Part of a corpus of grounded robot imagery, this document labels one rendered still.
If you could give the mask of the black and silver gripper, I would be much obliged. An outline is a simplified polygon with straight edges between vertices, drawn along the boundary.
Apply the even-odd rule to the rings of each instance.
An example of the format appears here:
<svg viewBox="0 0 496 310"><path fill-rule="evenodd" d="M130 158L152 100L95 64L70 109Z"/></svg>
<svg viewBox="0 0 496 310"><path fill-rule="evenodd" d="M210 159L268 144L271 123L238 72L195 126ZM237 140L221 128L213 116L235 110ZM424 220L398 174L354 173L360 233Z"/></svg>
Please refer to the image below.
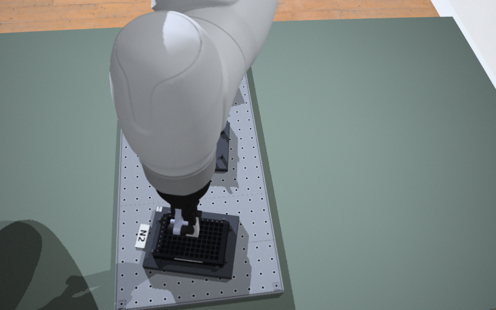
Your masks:
<svg viewBox="0 0 496 310"><path fill-rule="evenodd" d="M198 237L200 230L198 218L201 218L202 211L197 209L197 205L200 202L199 199L208 191L210 183L211 181L198 192L189 195L170 195L156 189L159 196L170 204L171 214L175 216L175 219L171 220L168 225L168 234Z"/></svg>

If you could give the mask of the white label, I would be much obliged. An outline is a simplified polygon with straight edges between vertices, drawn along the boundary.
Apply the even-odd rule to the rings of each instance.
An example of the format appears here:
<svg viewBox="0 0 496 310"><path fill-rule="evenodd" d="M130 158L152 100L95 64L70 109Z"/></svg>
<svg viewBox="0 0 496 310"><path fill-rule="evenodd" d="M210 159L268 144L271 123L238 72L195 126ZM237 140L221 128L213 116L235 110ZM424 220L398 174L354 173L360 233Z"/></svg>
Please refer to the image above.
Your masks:
<svg viewBox="0 0 496 310"><path fill-rule="evenodd" d="M136 244L135 244L136 248L145 248L146 238L149 233L149 228L150 228L149 224L140 224L138 237L136 238Z"/></svg>

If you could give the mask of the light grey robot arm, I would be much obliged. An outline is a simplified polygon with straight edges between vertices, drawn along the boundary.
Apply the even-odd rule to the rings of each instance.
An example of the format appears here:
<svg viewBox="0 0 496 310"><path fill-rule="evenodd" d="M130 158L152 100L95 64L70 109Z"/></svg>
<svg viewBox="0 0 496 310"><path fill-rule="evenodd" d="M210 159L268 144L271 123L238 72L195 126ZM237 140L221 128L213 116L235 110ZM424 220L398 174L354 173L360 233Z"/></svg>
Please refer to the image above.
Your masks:
<svg viewBox="0 0 496 310"><path fill-rule="evenodd" d="M151 8L115 38L112 100L149 184L189 195L214 175L220 133L277 0L152 0Z"/></svg>

